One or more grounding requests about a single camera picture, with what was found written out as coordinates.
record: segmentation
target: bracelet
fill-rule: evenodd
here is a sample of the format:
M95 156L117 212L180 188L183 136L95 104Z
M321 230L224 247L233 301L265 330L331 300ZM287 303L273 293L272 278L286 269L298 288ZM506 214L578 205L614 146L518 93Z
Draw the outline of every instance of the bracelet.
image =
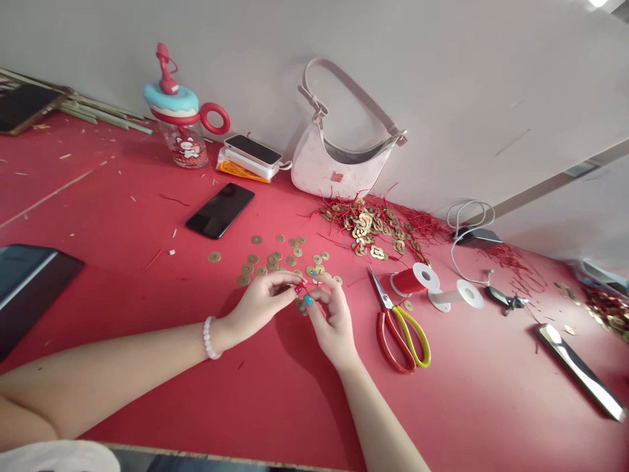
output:
M217 354L216 352L214 352L214 349L212 349L212 343L210 342L210 323L214 319L216 318L208 317L207 320L205 320L205 324L203 325L203 344L205 344L205 352L207 352L208 357L213 361L221 357L221 354Z

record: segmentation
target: blue lid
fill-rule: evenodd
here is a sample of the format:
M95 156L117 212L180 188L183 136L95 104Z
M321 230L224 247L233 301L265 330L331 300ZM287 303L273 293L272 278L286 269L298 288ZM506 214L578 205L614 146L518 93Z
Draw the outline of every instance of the blue lid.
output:
M179 90L177 90L175 95L166 95L159 88L158 82L146 84L144 86L144 100L151 108L158 107L174 113L179 111L199 112L199 99L192 90L183 85L179 86Z

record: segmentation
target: woman's left hand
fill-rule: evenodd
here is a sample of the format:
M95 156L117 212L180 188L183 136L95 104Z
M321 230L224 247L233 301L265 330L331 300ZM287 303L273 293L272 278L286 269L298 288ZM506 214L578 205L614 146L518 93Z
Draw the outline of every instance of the woman's left hand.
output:
M234 311L212 321L210 335L216 352L226 351L260 331L297 298L294 287L301 282L299 275L288 271L256 277Z

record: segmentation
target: pink handbag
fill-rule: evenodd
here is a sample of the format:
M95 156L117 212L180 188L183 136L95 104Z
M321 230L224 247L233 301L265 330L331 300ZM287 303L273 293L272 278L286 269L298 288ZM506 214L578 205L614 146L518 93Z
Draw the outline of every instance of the pink handbag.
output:
M328 114L328 108L310 91L306 77L308 69L315 65L331 71L380 120L391 137L361 151L349 151L328 141L323 134L323 117ZM293 157L293 184L313 195L344 199L354 199L357 194L365 196L382 172L393 146L406 143L406 130L400 130L367 92L327 59L312 59L304 69L302 85L297 89L314 108L314 116Z

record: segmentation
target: white cable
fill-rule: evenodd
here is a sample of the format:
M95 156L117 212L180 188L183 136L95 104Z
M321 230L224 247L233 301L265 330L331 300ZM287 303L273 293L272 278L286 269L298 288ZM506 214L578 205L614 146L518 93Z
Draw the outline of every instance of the white cable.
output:
M470 229L468 229L467 231L464 231L462 234L459 234L459 228L461 227L459 225L460 222L460 215L461 215L461 211L463 211L463 209L465 207L467 207L469 204L471 203L477 203L478 205L480 205L480 207L483 209L483 218L478 222L478 223L474 223L474 224L469 224L467 225ZM461 206L459 208L459 210L457 211L457 224L456 226L452 226L452 224L450 223L450 213L451 211L456 208L457 206ZM487 211L491 210L491 220L488 223L485 223L485 219L487 218ZM457 262L454 260L454 248L457 245L457 243L465 236L468 235L469 233L471 233L472 231L474 231L475 229L480 229L486 226L489 226L490 224L492 224L494 222L494 220L496 219L496 211L493 209L493 206L491 206L489 203L485 203L485 202L481 202L479 200L470 200L469 202L466 203L455 203L454 205L452 205L450 207L450 209L448 210L448 215L446 216L446 223L448 223L448 226L450 228L453 228L456 232L455 232L455 239L454 242L452 243L452 248L450 249L450 258L452 259L452 263L454 264L454 268L457 270L457 272L459 273L459 275L464 278L465 280L467 280L468 282L473 282L473 283L482 283L485 285L489 285L490 282L490 278L491 278L491 274L493 274L493 269L490 271L487 271L487 280L486 281L475 281L472 279L468 279L467 277L465 277L463 275L463 273L461 272L461 269L459 269L459 266L457 265Z

